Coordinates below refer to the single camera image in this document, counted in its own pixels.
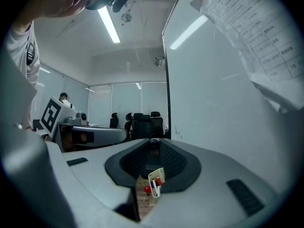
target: ceiling light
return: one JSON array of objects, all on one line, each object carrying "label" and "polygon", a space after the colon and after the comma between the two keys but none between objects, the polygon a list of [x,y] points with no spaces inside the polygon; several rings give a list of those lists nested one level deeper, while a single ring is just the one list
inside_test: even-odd
[{"label": "ceiling light", "polygon": [[183,33],[182,35],[171,45],[170,49],[175,50],[178,48],[190,35],[192,35],[199,27],[201,27],[208,18],[204,15],[200,16],[196,21],[194,21]]},{"label": "ceiling light", "polygon": [[102,9],[99,9],[98,13],[99,13],[101,19],[103,20],[104,25],[105,25],[107,31],[109,32],[110,37],[112,38],[112,41],[114,43],[120,43],[120,39],[117,35],[114,24],[111,20],[107,6],[103,7]]},{"label": "ceiling light", "polygon": [[46,85],[45,84],[43,84],[43,83],[41,83],[41,82],[38,82],[37,81],[37,83],[36,83],[37,85],[39,85],[39,86],[43,86],[43,87],[45,87]]},{"label": "ceiling light", "polygon": [[92,91],[92,92],[96,92],[96,91],[94,91],[94,90],[91,90],[91,89],[89,89],[89,88],[85,88],[85,89],[87,89],[87,90],[89,90],[89,91]]},{"label": "ceiling light", "polygon": [[136,85],[137,85],[138,89],[142,89],[142,87],[141,87],[141,85],[139,83],[136,83]]},{"label": "ceiling light", "polygon": [[44,68],[40,68],[40,70],[42,70],[42,71],[44,71],[44,72],[46,72],[46,73],[50,73],[50,71],[47,71],[46,69],[44,69]]}]

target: red ball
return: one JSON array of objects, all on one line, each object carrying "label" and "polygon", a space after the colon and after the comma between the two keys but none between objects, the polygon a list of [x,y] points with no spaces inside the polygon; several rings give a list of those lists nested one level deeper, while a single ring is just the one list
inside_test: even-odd
[{"label": "red ball", "polygon": [[150,186],[145,186],[145,187],[143,188],[143,190],[145,191],[145,193],[151,193],[151,188],[150,188]]}]

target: white container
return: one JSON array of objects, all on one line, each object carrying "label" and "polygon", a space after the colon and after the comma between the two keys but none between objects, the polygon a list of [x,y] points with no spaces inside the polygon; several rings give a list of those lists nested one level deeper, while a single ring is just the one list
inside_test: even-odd
[{"label": "white container", "polygon": [[163,184],[163,183],[165,182],[165,172],[164,172],[163,168],[159,168],[159,169],[157,169],[157,170],[151,172],[151,173],[149,174],[149,176],[148,176],[149,185],[150,185],[150,188],[151,188],[151,193],[152,193],[152,196],[153,196],[154,198],[159,198],[160,196],[155,196],[155,195],[154,195],[154,193],[153,193],[153,191],[152,191],[151,181],[152,181],[152,180],[155,180],[155,182],[156,182],[156,179],[157,179],[158,177],[161,179],[161,183]]}]

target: round ceiling fixture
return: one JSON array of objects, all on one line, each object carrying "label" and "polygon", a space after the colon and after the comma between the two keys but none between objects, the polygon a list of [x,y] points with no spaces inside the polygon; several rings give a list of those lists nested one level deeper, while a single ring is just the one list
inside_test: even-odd
[{"label": "round ceiling fixture", "polygon": [[129,13],[124,13],[122,15],[122,20],[126,23],[130,22],[132,20],[132,15]]}]

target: person wearing black cap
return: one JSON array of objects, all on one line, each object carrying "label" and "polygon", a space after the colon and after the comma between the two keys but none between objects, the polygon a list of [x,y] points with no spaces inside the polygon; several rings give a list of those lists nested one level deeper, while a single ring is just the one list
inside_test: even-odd
[{"label": "person wearing black cap", "polygon": [[68,95],[66,93],[61,93],[60,94],[60,98],[59,98],[59,101],[61,101],[63,104],[67,105],[68,107],[72,108],[74,111],[75,111],[75,107],[69,103],[69,100],[70,97],[68,97]]},{"label": "person wearing black cap", "polygon": [[[7,32],[4,47],[10,54],[17,68],[24,77],[35,87],[39,75],[39,51],[34,35],[33,21],[35,19],[62,18],[75,15],[87,8],[97,10],[113,3],[115,0],[30,0],[20,11],[16,20]],[[123,1],[118,0],[116,8],[120,8]],[[22,122],[23,128],[30,128],[30,106]]]}]

